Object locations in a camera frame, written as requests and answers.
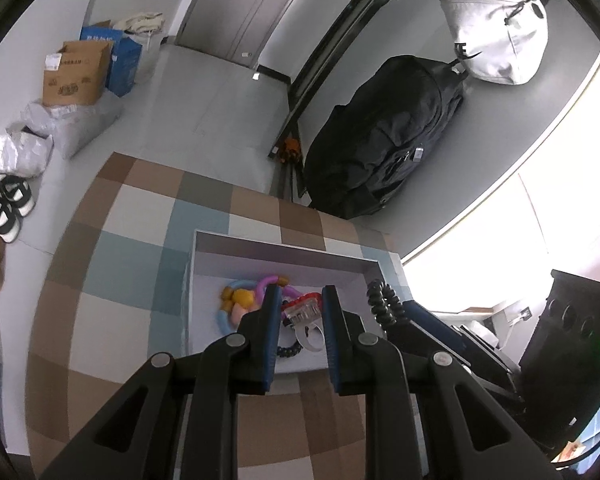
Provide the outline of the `brown cardboard box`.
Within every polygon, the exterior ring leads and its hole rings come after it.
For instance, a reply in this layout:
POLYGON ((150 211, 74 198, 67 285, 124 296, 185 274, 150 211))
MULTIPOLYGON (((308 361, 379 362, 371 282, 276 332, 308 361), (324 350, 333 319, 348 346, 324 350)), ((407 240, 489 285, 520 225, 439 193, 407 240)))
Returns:
POLYGON ((46 55, 43 74, 44 106, 93 105, 104 92, 112 42, 65 41, 46 55))

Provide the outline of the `white round jewelry piece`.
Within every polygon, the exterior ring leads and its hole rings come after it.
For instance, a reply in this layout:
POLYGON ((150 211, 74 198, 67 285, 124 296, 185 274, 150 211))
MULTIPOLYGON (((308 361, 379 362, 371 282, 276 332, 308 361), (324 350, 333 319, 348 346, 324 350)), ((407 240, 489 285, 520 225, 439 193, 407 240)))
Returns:
POLYGON ((294 336, 307 352, 318 353, 325 349, 325 336, 319 325, 298 325, 294 328, 294 336))

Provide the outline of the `cream tote bag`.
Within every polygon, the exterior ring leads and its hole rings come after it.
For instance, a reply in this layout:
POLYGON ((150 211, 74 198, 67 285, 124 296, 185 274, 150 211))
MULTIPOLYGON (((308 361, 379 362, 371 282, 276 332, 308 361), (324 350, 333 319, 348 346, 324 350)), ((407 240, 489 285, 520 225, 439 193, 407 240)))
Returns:
POLYGON ((113 29, 130 36, 152 36, 163 29, 164 16, 161 12, 140 12, 115 22, 113 29))

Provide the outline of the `blue cardboard box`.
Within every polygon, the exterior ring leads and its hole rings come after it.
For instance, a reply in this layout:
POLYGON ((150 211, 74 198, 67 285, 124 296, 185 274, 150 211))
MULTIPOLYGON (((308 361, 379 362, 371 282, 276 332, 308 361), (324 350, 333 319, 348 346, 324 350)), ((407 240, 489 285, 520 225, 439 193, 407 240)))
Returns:
POLYGON ((142 46, 125 36, 122 30, 104 26, 83 27, 80 39, 107 40, 112 43, 106 88, 119 98, 128 94, 134 86, 142 46))

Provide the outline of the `checkered table cloth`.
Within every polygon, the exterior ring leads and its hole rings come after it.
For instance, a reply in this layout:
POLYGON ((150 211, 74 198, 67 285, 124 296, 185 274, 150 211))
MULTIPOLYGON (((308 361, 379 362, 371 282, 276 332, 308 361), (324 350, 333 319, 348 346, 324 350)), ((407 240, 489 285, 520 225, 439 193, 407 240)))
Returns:
POLYGON ((374 260, 407 292, 400 258, 384 234, 112 154, 69 221, 38 298, 24 402, 36 474, 148 356, 181 351, 197 231, 374 260))

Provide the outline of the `grey door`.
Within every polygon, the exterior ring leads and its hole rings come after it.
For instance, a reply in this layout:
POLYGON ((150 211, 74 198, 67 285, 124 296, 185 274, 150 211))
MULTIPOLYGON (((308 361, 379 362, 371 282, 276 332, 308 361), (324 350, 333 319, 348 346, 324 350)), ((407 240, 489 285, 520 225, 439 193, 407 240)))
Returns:
POLYGON ((190 0, 175 43, 253 68, 294 0, 190 0))

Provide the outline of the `white plastic parcel bag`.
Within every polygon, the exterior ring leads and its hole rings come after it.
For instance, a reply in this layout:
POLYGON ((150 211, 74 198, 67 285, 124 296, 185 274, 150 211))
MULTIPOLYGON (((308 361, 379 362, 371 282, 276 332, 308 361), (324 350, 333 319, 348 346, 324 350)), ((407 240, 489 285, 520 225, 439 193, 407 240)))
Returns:
POLYGON ((25 131, 0 132, 0 174, 30 179, 42 174, 50 161, 53 139, 25 131))

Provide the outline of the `white grey hanging bag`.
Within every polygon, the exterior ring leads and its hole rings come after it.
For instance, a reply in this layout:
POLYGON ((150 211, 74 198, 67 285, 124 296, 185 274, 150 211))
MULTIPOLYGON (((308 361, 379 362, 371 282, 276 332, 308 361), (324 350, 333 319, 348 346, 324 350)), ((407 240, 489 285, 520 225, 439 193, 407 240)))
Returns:
POLYGON ((548 44, 550 0, 439 0, 466 72, 491 84, 521 86, 538 71, 548 44))

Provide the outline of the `black backpack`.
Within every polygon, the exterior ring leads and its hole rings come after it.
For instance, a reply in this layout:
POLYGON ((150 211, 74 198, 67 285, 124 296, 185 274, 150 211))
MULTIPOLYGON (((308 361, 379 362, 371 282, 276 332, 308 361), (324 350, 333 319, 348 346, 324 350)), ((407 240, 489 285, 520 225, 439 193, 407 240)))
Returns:
POLYGON ((384 208, 464 101, 467 74, 454 66, 394 56, 335 106, 304 160, 310 206, 346 220, 384 208))

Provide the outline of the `red hair clip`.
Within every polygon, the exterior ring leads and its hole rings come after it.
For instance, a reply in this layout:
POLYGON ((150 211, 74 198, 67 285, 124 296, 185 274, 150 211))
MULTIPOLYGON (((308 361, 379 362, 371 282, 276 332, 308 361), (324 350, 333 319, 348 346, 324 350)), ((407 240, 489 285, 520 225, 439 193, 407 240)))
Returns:
POLYGON ((308 292, 291 302, 283 304, 283 326, 311 325, 322 317, 323 298, 318 292, 308 292))

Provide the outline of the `grey plastic parcel bag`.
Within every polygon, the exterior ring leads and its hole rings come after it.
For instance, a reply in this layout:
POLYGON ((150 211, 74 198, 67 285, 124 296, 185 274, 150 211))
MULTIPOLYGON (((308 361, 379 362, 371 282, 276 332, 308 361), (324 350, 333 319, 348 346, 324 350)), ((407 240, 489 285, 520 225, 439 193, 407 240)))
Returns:
POLYGON ((116 122, 122 110, 122 99, 105 90, 93 105, 47 107, 40 101, 31 102, 21 113, 21 119, 39 136, 50 136, 60 156, 70 159, 116 122))

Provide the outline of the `black white slipper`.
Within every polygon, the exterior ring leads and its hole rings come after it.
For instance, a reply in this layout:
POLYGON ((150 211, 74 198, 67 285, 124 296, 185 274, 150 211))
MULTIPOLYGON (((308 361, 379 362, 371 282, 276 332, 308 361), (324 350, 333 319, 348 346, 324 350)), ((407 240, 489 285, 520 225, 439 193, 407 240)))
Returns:
POLYGON ((20 232, 20 220, 12 206, 0 203, 0 237, 4 243, 14 242, 20 232))
POLYGON ((29 182, 12 174, 0 174, 0 200, 12 206, 22 218, 26 218, 35 206, 29 182))

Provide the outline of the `black coat rack stand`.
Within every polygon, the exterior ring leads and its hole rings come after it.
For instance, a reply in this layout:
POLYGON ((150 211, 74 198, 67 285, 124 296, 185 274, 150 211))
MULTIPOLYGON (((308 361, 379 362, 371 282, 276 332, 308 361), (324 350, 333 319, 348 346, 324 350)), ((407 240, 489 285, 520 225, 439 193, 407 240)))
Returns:
POLYGON ((297 128, 299 117, 348 47, 375 14, 390 1, 350 0, 343 8, 291 84, 288 91, 289 112, 268 151, 268 158, 274 158, 280 152, 284 141, 297 128))

